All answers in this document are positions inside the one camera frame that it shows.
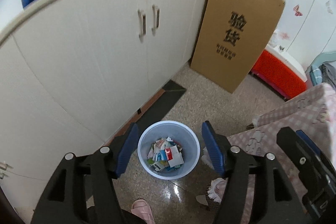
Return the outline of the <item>red white paper box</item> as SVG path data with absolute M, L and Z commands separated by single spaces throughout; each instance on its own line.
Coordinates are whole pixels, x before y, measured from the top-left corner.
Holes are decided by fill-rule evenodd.
M 182 153 L 176 145 L 165 149 L 166 158 L 170 168 L 184 163 Z

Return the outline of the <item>light blue trash bin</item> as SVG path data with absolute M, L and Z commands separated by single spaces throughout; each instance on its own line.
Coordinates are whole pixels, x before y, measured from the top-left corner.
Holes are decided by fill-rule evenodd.
M 137 154 L 144 169 L 161 180 L 176 180 L 197 165 L 201 147 L 195 133 L 176 121 L 161 121 L 141 135 Z

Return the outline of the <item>pink checkered tablecloth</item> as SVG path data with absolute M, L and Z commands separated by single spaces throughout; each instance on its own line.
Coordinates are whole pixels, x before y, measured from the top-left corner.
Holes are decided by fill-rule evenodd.
M 202 124 L 215 223 L 335 223 L 335 90 L 319 84 L 226 137 Z

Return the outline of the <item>pink slipper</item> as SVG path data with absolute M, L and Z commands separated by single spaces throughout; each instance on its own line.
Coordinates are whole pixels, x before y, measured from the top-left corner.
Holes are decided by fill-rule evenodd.
M 147 224 L 155 224 L 150 205 L 143 199 L 137 199 L 131 206 L 131 213 L 144 220 Z

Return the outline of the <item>white low cabinet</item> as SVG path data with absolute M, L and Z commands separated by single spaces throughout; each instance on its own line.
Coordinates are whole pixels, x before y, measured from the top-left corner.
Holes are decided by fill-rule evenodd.
M 1 33 L 1 188 L 33 208 L 190 59 L 205 0 L 37 0 Z

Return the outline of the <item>grey folded blanket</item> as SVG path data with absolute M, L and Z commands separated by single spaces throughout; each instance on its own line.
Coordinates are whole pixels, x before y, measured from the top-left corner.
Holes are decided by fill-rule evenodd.
M 335 67 L 329 63 L 324 63 L 320 66 L 320 70 L 322 73 L 322 82 L 328 83 L 335 88 Z

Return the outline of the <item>red storage box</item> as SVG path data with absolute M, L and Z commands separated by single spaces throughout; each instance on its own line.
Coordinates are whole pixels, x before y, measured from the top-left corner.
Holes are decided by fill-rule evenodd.
M 271 86 L 286 100 L 307 90 L 307 77 L 302 65 L 280 47 L 267 45 L 251 73 Z

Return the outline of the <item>tall brown cardboard box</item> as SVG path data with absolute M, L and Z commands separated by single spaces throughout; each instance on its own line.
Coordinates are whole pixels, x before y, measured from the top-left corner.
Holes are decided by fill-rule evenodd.
M 233 93 L 262 54 L 284 0 L 208 0 L 191 69 Z

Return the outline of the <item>teal bunk bed frame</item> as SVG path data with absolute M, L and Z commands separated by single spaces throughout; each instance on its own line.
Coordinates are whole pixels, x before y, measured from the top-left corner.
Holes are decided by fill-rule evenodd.
M 308 66 L 306 74 L 309 76 L 313 86 L 322 83 L 322 72 L 319 68 L 323 63 L 331 63 L 336 60 L 335 51 L 320 53 Z

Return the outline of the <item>pink butterfly wall sticker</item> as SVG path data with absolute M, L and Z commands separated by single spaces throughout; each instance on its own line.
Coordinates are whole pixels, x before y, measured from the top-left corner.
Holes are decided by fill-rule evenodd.
M 295 16 L 303 16 L 303 13 L 299 10 L 299 5 L 294 6 L 293 11 Z

